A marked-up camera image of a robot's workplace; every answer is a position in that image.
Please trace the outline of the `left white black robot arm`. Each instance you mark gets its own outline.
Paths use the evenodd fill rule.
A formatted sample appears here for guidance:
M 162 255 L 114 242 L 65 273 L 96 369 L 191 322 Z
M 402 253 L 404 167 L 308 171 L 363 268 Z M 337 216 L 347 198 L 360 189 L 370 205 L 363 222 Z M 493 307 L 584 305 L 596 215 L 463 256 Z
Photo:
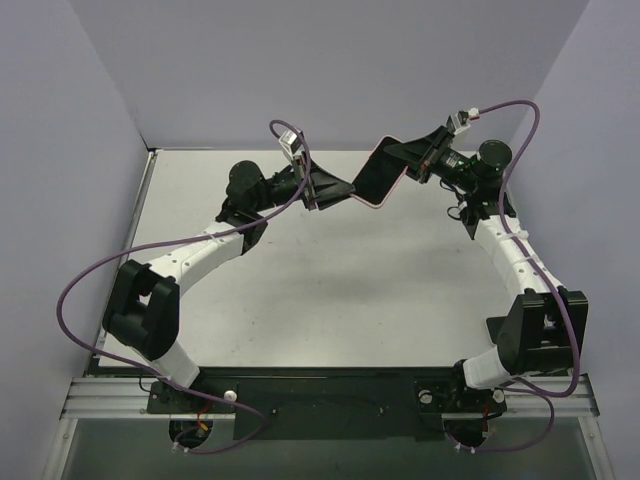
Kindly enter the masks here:
M 102 326 L 141 356 L 161 378 L 174 384 L 170 399 L 181 410 L 200 408 L 206 397 L 196 380 L 199 366 L 179 344 L 180 299 L 223 263 L 246 254 L 267 223 L 261 213 L 300 200 L 309 210 L 325 209 L 355 191 L 353 184 L 326 172 L 298 153 L 291 164 L 267 178 L 243 160 L 229 172 L 226 199 L 201 240 L 181 245 L 147 263 L 126 261 L 118 270 Z

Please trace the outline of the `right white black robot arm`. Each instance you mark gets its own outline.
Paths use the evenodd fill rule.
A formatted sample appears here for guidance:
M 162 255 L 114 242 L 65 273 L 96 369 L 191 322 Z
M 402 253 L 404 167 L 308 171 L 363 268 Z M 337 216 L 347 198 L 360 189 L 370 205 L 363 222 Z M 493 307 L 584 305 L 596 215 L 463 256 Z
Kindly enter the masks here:
M 504 190 L 505 172 L 514 163 L 510 147 L 487 140 L 466 156 L 452 149 L 453 139 L 453 132 L 441 126 L 385 150 L 413 180 L 424 183 L 436 176 L 459 193 L 467 233 L 490 257 L 513 298 L 505 316 L 487 321 L 492 348 L 464 360 L 462 375 L 447 383 L 448 400 L 468 409 L 483 390 L 522 375 L 566 369 L 572 372 L 566 391 L 572 393 L 579 378 L 587 299 L 555 278 L 531 246 Z

